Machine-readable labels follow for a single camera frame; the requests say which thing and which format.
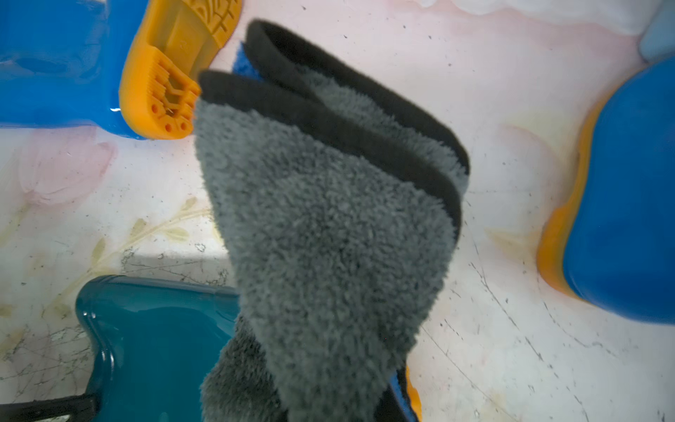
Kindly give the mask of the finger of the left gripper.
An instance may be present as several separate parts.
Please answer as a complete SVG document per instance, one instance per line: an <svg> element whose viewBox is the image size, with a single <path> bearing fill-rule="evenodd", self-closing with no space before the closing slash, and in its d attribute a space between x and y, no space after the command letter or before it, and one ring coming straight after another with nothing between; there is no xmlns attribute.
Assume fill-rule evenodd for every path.
<svg viewBox="0 0 675 422"><path fill-rule="evenodd" d="M99 400L94 394L62 397L1 405L2 422L29 422L67 417L68 421L90 422L99 411Z"/></svg>

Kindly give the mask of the green rubber boot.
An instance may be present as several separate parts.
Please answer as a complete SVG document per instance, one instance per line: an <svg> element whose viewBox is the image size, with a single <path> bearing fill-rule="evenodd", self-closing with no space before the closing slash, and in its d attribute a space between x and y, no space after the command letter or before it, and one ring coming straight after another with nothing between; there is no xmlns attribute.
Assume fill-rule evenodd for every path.
<svg viewBox="0 0 675 422"><path fill-rule="evenodd" d="M98 421L415 421L427 302L339 277L228 288L104 276L77 297Z"/></svg>

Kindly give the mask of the grey microfibre cloth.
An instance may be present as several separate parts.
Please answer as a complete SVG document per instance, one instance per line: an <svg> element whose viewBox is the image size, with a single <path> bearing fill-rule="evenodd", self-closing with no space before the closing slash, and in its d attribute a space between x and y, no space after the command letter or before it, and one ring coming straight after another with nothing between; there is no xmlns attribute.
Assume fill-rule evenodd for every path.
<svg viewBox="0 0 675 422"><path fill-rule="evenodd" d="M416 421L407 359L462 230L469 156L417 105L283 26L206 70L196 155L239 294L207 421Z"/></svg>

